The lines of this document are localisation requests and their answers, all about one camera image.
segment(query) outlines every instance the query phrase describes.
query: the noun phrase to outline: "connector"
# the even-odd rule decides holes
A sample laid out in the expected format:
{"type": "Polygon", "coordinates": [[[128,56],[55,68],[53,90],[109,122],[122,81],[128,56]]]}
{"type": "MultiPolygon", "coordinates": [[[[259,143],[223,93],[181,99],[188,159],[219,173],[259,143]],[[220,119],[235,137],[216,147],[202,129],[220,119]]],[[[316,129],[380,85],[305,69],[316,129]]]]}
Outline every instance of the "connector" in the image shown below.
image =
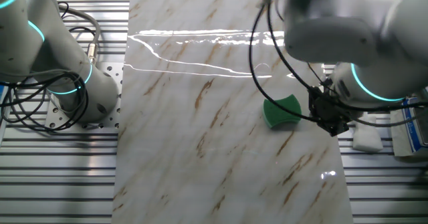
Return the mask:
{"type": "Polygon", "coordinates": [[[88,47],[88,57],[94,66],[96,65],[96,53],[98,51],[98,47],[95,43],[90,43],[88,47]]]}

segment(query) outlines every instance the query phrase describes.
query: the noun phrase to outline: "green object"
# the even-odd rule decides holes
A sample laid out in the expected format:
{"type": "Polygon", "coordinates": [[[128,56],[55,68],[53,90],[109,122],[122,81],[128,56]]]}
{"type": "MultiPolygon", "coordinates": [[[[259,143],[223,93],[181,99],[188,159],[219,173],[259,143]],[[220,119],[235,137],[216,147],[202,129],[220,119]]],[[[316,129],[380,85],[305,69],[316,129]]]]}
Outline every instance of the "green object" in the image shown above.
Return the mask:
{"type": "MultiPolygon", "coordinates": [[[[276,102],[280,106],[283,106],[292,112],[302,114],[299,101],[293,94],[282,100],[276,100],[276,102]]],[[[269,128],[273,128],[278,124],[284,123],[297,124],[300,121],[300,117],[288,114],[277,106],[274,106],[274,104],[272,104],[269,100],[265,100],[263,103],[263,118],[269,128]]]]}

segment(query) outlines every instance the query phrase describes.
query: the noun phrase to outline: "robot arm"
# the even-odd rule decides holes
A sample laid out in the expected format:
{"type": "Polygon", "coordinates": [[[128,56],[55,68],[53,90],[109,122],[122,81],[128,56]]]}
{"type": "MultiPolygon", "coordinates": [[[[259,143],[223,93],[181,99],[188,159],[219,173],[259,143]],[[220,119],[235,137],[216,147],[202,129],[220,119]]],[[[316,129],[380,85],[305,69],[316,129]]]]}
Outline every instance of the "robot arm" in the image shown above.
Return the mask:
{"type": "Polygon", "coordinates": [[[331,79],[351,106],[387,106],[428,86],[428,0],[287,0],[286,49],[338,64],[331,79]]]}
{"type": "MultiPolygon", "coordinates": [[[[0,0],[0,81],[20,82],[30,71],[77,73],[89,96],[80,121],[96,122],[115,107],[117,85],[91,62],[59,13],[56,0],[0,0]]],[[[58,75],[53,72],[34,78],[40,82],[58,75]]],[[[70,79],[60,79],[48,90],[60,101],[62,109],[83,111],[84,105],[76,101],[78,91],[70,79]]]]}
{"type": "Polygon", "coordinates": [[[19,82],[28,75],[44,41],[28,20],[26,0],[0,0],[0,79],[19,82]]]}

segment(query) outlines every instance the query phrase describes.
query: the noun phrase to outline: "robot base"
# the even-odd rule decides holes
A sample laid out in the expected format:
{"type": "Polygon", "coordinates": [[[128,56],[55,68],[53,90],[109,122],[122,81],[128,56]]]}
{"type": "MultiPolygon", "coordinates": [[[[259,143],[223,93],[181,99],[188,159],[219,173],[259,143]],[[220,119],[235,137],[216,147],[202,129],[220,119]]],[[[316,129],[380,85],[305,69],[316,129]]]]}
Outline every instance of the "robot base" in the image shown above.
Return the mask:
{"type": "MultiPolygon", "coordinates": [[[[122,77],[123,77],[123,64],[122,63],[97,63],[97,68],[103,72],[110,74],[113,80],[116,82],[119,89],[119,96],[122,93],[122,77]]],[[[105,118],[101,119],[97,123],[77,123],[71,128],[62,130],[59,133],[67,134],[118,134],[119,131],[119,114],[120,114],[120,101],[118,98],[116,106],[107,114],[105,118]]],[[[49,108],[47,110],[47,117],[45,125],[47,127],[58,127],[65,123],[69,118],[51,102],[49,102],[49,108]]]]}

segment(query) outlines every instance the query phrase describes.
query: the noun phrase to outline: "marble surface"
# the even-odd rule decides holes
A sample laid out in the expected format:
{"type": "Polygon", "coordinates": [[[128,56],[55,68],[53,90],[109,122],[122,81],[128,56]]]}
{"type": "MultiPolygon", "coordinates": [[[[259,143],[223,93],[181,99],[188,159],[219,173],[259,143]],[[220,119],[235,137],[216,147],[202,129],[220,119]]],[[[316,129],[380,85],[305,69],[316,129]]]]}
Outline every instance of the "marble surface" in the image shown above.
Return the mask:
{"type": "MultiPolygon", "coordinates": [[[[293,131],[263,121],[248,67],[260,1],[131,0],[113,224],[352,223],[337,139],[305,120],[293,131]]],[[[259,80],[308,114],[265,23],[253,45],[259,80]]]]}

